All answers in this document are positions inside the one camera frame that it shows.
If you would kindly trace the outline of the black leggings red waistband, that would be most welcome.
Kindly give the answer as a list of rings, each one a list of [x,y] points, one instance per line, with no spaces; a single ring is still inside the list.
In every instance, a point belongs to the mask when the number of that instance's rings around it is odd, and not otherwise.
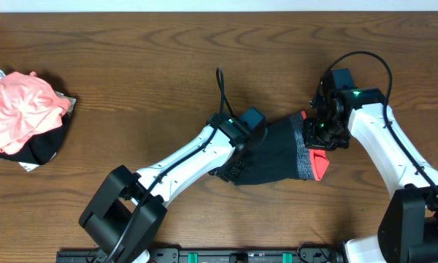
[[[291,115],[268,126],[264,141],[251,149],[249,180],[241,185],[260,185],[285,179],[320,181],[330,165],[324,150],[304,146],[302,131],[307,114]]]

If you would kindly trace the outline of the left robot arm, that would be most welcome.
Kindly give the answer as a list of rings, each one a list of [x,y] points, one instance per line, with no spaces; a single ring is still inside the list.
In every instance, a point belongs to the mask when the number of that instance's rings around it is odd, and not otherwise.
[[[200,134],[164,160],[131,172],[111,171],[84,209],[80,226],[107,255],[106,262],[147,262],[169,204],[204,174],[235,160],[264,131],[265,116],[215,113]]]

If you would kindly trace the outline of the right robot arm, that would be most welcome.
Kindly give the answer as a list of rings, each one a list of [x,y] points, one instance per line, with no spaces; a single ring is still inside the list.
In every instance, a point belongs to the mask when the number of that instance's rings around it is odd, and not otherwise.
[[[344,244],[346,262],[438,262],[438,171],[385,101],[378,88],[357,88],[348,69],[326,72],[310,102],[317,115],[304,122],[304,144],[336,150],[357,139],[390,194],[377,233]]]

